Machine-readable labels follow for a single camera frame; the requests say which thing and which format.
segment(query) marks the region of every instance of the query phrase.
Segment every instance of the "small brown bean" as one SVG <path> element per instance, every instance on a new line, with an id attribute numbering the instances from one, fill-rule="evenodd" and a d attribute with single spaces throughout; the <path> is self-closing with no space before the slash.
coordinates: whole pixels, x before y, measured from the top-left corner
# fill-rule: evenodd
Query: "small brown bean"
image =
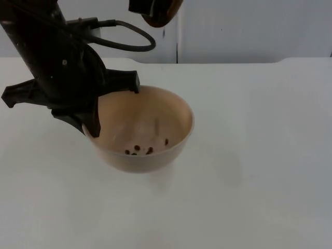
<path id="1" fill-rule="evenodd" d="M 149 154 L 152 154 L 153 152 L 154 152 L 154 149 L 152 147 L 150 147 L 146 154 L 149 155 Z"/>

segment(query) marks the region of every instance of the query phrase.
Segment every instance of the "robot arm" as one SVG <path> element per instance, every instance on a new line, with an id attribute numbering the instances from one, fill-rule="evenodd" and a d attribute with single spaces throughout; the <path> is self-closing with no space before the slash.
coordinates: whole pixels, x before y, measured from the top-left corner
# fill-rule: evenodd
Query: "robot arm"
<path id="1" fill-rule="evenodd" d="M 178 8 L 172 0 L 130 0 L 129 6 L 152 26 L 166 25 Z M 100 133 L 98 97 L 114 91 L 138 93 L 140 81 L 136 71 L 106 69 L 87 43 L 139 52 L 156 45 L 149 34 L 122 21 L 66 22 L 57 0 L 0 0 L 0 23 L 34 76 L 7 87 L 2 95 L 5 103 L 9 107 L 23 102 L 47 106 L 55 118 L 81 132 L 85 125 L 94 137 Z M 141 34 L 150 45 L 118 44 L 91 35 L 96 28 L 117 25 Z"/>

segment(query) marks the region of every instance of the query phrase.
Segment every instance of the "white wall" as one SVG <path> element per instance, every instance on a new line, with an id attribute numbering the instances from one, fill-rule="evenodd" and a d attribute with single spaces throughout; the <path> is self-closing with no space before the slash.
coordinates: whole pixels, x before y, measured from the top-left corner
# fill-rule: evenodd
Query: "white wall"
<path id="1" fill-rule="evenodd" d="M 157 47 L 150 52 L 127 52 L 92 45 L 101 56 L 133 58 L 137 61 L 147 63 L 176 62 L 175 20 L 172 20 L 172 22 L 165 27 L 165 36 L 163 36 L 163 29 L 150 27 L 140 15 L 128 11 L 129 0 L 59 0 L 58 3 L 66 20 L 77 19 L 79 17 L 98 17 L 99 20 L 122 20 L 147 31 L 157 42 Z M 102 38 L 130 45 L 149 44 L 146 39 L 123 27 L 102 29 Z M 14 45 L 2 28 L 0 28 L 0 56 L 19 56 Z"/>
<path id="2" fill-rule="evenodd" d="M 274 62 L 328 57 L 332 0 L 186 0 L 179 62 Z"/>
<path id="3" fill-rule="evenodd" d="M 129 0 L 59 0 L 66 17 L 128 21 L 157 41 L 151 52 L 133 53 L 92 45 L 102 57 L 127 57 L 147 63 L 274 62 L 285 57 L 327 57 L 332 52 L 332 0 L 184 0 L 163 29 L 148 26 L 128 12 Z M 145 39 L 121 27 L 102 37 L 133 45 Z M 18 56 L 0 30 L 0 56 Z"/>

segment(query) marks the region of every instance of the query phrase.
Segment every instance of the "brown object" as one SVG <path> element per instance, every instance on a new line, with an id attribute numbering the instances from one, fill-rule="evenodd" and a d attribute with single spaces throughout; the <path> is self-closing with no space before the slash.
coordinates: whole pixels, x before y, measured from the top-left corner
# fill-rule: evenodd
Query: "brown object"
<path id="1" fill-rule="evenodd" d="M 155 9 L 154 11 L 157 11 L 157 13 L 154 13 L 153 17 L 146 15 L 142 15 L 142 17 L 152 27 L 164 27 L 174 18 L 174 16 L 180 9 L 182 2 L 183 0 L 172 0 L 172 3 L 168 9 Z"/>
<path id="2" fill-rule="evenodd" d="M 152 147 L 149 148 L 149 150 L 147 151 L 146 155 L 150 155 L 154 152 L 154 149 Z"/>
<path id="3" fill-rule="evenodd" d="M 86 136 L 110 165 L 129 172 L 148 172 L 171 163 L 182 151 L 193 129 L 193 113 L 176 94 L 141 86 L 140 93 L 112 92 L 99 97 L 100 136 Z M 165 137 L 171 141 L 165 147 Z M 123 154 L 139 144 L 153 154 Z"/>

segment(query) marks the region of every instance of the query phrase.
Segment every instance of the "beige bowl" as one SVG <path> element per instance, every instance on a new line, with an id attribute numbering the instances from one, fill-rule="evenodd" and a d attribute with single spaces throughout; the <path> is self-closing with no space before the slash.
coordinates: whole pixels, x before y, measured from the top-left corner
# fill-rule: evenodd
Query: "beige bowl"
<path id="1" fill-rule="evenodd" d="M 189 105 L 157 87 L 109 93 L 98 105 L 100 136 L 93 138 L 85 127 L 84 133 L 107 163 L 123 171 L 149 172 L 171 163 L 193 129 Z"/>

